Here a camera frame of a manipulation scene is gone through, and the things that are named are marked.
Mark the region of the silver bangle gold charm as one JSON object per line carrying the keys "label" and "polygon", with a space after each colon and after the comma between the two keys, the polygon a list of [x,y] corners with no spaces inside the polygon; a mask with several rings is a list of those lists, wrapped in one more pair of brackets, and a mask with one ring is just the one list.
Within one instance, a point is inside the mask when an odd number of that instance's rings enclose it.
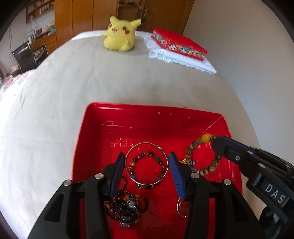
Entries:
{"label": "silver bangle gold charm", "polygon": [[127,152],[125,168],[137,187],[150,189],[167,175],[169,160],[160,146],[152,142],[140,142]]}

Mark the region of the silver metal watch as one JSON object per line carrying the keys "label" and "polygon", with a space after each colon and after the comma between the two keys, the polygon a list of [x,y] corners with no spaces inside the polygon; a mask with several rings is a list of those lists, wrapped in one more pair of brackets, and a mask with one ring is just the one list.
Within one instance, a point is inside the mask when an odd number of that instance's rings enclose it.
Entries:
{"label": "silver metal watch", "polygon": [[127,200],[122,203],[119,212],[120,226],[130,227],[131,224],[138,220],[139,211],[135,200]]}

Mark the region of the red open tin box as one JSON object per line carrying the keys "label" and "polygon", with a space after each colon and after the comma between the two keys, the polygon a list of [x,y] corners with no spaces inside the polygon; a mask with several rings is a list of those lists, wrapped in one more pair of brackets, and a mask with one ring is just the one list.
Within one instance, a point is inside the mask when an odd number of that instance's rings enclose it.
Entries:
{"label": "red open tin box", "polygon": [[[72,179],[86,181],[127,154],[140,142],[152,142],[166,154],[175,152],[183,159],[188,146],[203,134],[230,136],[219,113],[188,108],[92,103],[82,121],[75,150]],[[183,238],[187,219],[177,213],[178,195],[167,173],[155,187],[147,190],[128,180],[126,189],[148,200],[148,210],[137,223],[123,228],[112,219],[108,226],[112,238]]]}

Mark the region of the red tin lid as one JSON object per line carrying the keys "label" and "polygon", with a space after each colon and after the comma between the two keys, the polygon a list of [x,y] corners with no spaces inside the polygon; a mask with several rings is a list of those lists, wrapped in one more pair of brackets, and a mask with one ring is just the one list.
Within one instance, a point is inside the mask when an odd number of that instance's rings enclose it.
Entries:
{"label": "red tin lid", "polygon": [[168,30],[154,28],[151,38],[161,49],[204,61],[208,51],[191,39]]}

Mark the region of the white lace cloth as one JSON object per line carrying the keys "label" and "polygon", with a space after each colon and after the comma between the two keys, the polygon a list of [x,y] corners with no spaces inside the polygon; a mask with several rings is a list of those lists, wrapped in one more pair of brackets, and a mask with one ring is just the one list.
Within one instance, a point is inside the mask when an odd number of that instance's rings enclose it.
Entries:
{"label": "white lace cloth", "polygon": [[159,45],[151,38],[151,35],[145,34],[142,36],[144,43],[149,51],[148,56],[150,58],[156,58],[167,63],[176,63],[186,67],[194,68],[202,72],[209,74],[216,74],[217,71],[212,64],[205,58],[204,61],[192,59],[187,56],[183,56],[166,49],[162,49]]}

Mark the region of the floral pink bedding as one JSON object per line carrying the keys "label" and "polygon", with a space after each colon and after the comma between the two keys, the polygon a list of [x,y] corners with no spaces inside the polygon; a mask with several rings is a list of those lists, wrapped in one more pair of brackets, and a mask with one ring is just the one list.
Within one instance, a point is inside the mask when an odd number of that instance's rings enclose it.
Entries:
{"label": "floral pink bedding", "polygon": [[35,71],[36,71],[36,69],[29,70],[29,71],[22,73],[22,74],[19,74],[17,76],[9,75],[8,77],[2,79],[1,80],[1,97],[11,87],[16,86],[16,85],[20,85],[23,81],[29,79]]}

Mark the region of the black office chair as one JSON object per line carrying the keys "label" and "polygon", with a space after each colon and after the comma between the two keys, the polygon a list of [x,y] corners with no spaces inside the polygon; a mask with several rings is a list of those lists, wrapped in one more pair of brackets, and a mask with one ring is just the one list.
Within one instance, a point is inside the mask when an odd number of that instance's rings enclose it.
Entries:
{"label": "black office chair", "polygon": [[40,65],[40,60],[35,57],[28,41],[16,48],[12,55],[22,73],[36,69]]}

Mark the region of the yellow Pikachu plush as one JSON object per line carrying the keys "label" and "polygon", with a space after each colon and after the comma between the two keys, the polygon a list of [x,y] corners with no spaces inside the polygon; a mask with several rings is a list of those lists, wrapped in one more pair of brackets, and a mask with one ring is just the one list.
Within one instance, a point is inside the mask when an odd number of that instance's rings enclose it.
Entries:
{"label": "yellow Pikachu plush", "polygon": [[127,21],[111,16],[106,34],[101,35],[105,48],[119,52],[130,51],[135,43],[136,29],[145,21],[146,18]]}

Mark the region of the wooden desk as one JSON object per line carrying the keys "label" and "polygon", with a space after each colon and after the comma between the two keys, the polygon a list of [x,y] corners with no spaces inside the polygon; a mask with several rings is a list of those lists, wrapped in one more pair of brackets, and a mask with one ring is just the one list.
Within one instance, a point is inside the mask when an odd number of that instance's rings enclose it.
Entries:
{"label": "wooden desk", "polygon": [[44,47],[47,55],[49,56],[52,52],[54,52],[58,48],[56,33],[51,35],[46,35],[43,38],[32,41],[30,44],[30,48],[32,51],[36,51],[37,49]]}

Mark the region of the wooden wardrobe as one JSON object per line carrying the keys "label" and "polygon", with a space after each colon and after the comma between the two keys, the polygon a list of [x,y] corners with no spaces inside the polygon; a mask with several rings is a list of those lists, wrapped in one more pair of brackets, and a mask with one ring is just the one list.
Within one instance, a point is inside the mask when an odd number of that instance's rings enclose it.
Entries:
{"label": "wooden wardrobe", "polygon": [[182,34],[194,1],[55,1],[57,45],[61,46],[79,33],[105,30],[110,17],[119,20],[145,19],[138,30],[154,28]]}

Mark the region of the wooden wall bookshelf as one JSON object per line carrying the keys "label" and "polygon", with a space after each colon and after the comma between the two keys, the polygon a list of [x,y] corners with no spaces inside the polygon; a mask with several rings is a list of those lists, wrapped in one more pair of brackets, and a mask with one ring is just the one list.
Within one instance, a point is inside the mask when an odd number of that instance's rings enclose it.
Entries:
{"label": "wooden wall bookshelf", "polygon": [[44,15],[55,8],[55,0],[30,1],[25,7],[25,23]]}

